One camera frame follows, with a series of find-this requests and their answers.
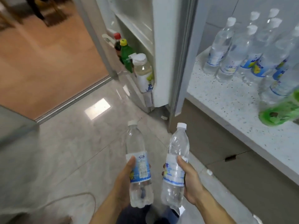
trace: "speckled white countertop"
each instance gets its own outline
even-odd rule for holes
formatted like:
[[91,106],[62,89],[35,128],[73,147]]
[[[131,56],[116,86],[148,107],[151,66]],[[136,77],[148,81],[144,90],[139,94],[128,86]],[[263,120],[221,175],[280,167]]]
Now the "speckled white countertop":
[[186,98],[299,185],[299,125],[262,124],[257,88],[237,77],[220,83],[205,74],[208,52],[196,57]]

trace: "wooden floor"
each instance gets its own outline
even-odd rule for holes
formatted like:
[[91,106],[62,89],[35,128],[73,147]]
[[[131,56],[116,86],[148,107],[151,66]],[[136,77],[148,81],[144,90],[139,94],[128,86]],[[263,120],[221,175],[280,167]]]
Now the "wooden floor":
[[108,75],[72,2],[46,27],[35,15],[0,31],[0,105],[36,119]]

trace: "green bottle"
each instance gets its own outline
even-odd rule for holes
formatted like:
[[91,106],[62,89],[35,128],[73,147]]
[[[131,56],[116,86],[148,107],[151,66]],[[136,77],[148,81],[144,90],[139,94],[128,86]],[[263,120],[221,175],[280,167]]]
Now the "green bottle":
[[277,126],[299,116],[299,89],[277,105],[259,113],[260,121],[267,126]]
[[131,73],[133,73],[132,63],[131,63],[131,60],[129,58],[129,55],[133,54],[134,51],[128,45],[126,39],[121,39],[120,40],[120,44],[121,44],[121,59],[122,59],[124,65],[125,65],[126,69],[128,71],[130,71]]

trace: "sliding door threshold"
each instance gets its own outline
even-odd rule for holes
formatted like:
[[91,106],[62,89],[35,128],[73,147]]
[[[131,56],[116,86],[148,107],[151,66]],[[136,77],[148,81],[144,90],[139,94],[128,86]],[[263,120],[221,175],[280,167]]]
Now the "sliding door threshold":
[[111,79],[112,78],[109,75],[106,76],[105,78],[99,80],[98,82],[96,82],[96,83],[92,84],[91,86],[87,87],[86,89],[84,89],[80,93],[76,94],[75,96],[73,96],[73,97],[69,98],[68,100],[66,100],[65,102],[61,103],[60,105],[58,105],[54,109],[48,111],[47,113],[45,113],[41,117],[37,118],[35,121],[39,124],[42,124],[43,122],[47,121],[48,119],[52,118],[53,116],[55,116],[59,112],[63,111],[64,109],[66,109],[67,107],[72,105],[73,103],[79,101],[81,98],[84,98],[86,95],[90,94],[92,91],[94,91],[94,90],[98,89],[99,87],[103,86],[104,84],[109,82]]

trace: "refrigerator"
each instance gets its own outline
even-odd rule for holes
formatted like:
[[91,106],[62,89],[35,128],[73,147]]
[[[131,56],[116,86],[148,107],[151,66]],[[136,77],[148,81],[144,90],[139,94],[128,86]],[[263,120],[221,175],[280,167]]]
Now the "refrigerator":
[[[73,0],[111,77],[145,112],[166,106],[180,114],[209,10],[209,0]],[[151,103],[114,49],[119,32],[154,73]]]

